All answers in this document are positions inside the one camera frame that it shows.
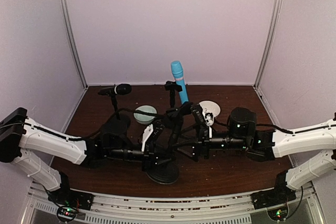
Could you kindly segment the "thin black stand with clip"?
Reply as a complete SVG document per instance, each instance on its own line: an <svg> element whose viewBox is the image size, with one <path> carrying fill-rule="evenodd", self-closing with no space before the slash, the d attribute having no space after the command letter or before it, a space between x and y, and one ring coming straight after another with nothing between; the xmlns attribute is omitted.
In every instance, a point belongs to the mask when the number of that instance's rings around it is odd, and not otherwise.
<svg viewBox="0 0 336 224"><path fill-rule="evenodd" d="M177 117L171 117L165 113L165 117L161 120L166 129L171 130L167 142L167 148L163 150L163 156L174 156L173 144L178 142L182 134L182 126L184 123L184 116L191 114L191 106L193 102L185 102L179 108ZM177 181L179 177L179 169L174 162L169 163L166 167L152 168L146 172L148 177L156 183L163 185L170 185Z"/></svg>

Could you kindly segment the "short black microphone stand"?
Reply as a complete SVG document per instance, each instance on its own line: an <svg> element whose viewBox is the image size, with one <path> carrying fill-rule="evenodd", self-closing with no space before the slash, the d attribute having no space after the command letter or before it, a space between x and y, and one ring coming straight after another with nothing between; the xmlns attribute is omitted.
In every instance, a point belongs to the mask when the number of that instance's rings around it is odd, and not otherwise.
<svg viewBox="0 0 336 224"><path fill-rule="evenodd" d="M114 108L114 113L109 117L109 119L107 120L107 122L115 122L117 120L123 122L124 124L126 124L127 128L130 127L131 125L131 120L130 117L124 113L117 113L118 110L118 102L117 102L117 98L116 95L112 95L111 96L111 103L112 106Z"/></svg>

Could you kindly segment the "tall black microphone stand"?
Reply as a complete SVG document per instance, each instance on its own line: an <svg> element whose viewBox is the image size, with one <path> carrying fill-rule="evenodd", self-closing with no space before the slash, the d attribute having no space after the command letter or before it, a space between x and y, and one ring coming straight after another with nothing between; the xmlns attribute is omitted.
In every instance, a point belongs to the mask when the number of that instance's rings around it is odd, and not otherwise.
<svg viewBox="0 0 336 224"><path fill-rule="evenodd" d="M170 93L170 108L166 110L166 114L171 117L177 117L179 110L175 107L176 101L176 92L182 91L182 86L177 84L174 81L167 81L164 85L164 88L166 91L169 91Z"/></svg>

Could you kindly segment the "black handheld microphone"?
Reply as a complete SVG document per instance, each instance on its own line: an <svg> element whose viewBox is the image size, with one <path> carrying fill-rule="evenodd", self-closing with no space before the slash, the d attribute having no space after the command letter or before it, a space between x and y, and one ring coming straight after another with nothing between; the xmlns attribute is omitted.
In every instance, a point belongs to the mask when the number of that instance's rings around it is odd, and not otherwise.
<svg viewBox="0 0 336 224"><path fill-rule="evenodd" d="M114 96L114 95L127 95L131 93L132 86L130 84L122 83L116 86L102 88L98 91L98 95Z"/></svg>

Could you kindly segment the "blue toy microphone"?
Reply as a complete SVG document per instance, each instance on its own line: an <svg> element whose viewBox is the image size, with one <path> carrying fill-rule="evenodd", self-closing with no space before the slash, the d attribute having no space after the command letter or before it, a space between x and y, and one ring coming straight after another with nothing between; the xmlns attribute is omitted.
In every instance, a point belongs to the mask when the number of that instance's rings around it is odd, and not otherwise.
<svg viewBox="0 0 336 224"><path fill-rule="evenodd" d="M171 62L171 72L175 79L176 84L182 88L182 90L179 91L181 103L183 104L185 102L188 102L189 99L184 81L184 71L180 61Z"/></svg>

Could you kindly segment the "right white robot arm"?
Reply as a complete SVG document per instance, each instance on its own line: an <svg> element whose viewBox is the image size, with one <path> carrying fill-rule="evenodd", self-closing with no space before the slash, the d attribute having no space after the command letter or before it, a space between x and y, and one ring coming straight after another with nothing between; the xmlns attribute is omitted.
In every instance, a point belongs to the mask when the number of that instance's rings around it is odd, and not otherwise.
<svg viewBox="0 0 336 224"><path fill-rule="evenodd" d="M294 153L318 151L305 163L277 175L274 189L295 191L305 183L335 169L335 119L317 125L286 130L276 125L266 125L259 131L256 114L246 108L235 108L227 120L227 130L215 132L206 125L201 112L194 112L198 135L192 140L176 143L174 150L182 153L182 147L190 146L190 157L208 158L211 150L243 150L248 158L257 161L273 161Z"/></svg>

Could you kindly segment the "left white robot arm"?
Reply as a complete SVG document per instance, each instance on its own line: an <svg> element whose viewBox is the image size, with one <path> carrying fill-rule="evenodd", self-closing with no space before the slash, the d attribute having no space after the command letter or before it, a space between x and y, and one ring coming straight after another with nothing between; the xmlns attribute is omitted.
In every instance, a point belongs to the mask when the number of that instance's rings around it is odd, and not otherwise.
<svg viewBox="0 0 336 224"><path fill-rule="evenodd" d="M73 164L95 167L105 159L140 162L142 170L155 182L169 185L177 181L178 168L172 163L172 152L156 145L163 130L160 123L150 124L139 145L127 137L130 121L119 115L89 137L67 135L47 128L17 108L1 121L1 162L22 169L53 194L70 191L68 176L52 169L33 151L66 159Z"/></svg>

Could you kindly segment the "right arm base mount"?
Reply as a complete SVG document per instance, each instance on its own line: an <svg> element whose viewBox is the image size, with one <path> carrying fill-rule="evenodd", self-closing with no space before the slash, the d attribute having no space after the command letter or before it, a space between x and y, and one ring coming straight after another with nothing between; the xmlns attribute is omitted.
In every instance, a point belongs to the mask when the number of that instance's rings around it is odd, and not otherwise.
<svg viewBox="0 0 336 224"><path fill-rule="evenodd" d="M286 173L285 171L277 175L274 188L251 194L254 209L271 208L268 216L279 222L292 216L288 202L296 199L296 191L287 187Z"/></svg>

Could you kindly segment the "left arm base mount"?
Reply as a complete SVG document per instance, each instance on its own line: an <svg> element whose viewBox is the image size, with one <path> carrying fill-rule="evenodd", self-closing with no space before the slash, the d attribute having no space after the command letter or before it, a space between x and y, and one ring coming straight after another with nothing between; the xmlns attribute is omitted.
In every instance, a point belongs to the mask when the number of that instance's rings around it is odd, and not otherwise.
<svg viewBox="0 0 336 224"><path fill-rule="evenodd" d="M61 223L73 221L80 213L79 210L90 210L94 195L70 189L69 179L63 172L60 173L60 188L54 191L47 190L48 200L57 206L56 217Z"/></svg>

